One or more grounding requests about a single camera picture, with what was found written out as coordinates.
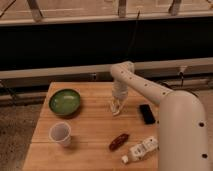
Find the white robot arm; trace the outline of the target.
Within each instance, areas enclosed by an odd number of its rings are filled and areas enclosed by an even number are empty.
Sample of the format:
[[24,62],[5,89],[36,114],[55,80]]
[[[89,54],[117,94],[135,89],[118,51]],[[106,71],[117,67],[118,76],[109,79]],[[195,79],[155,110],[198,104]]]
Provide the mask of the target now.
[[158,171],[211,171],[206,113],[198,97],[137,76],[130,61],[112,65],[110,73],[114,116],[121,113],[128,87],[158,106]]

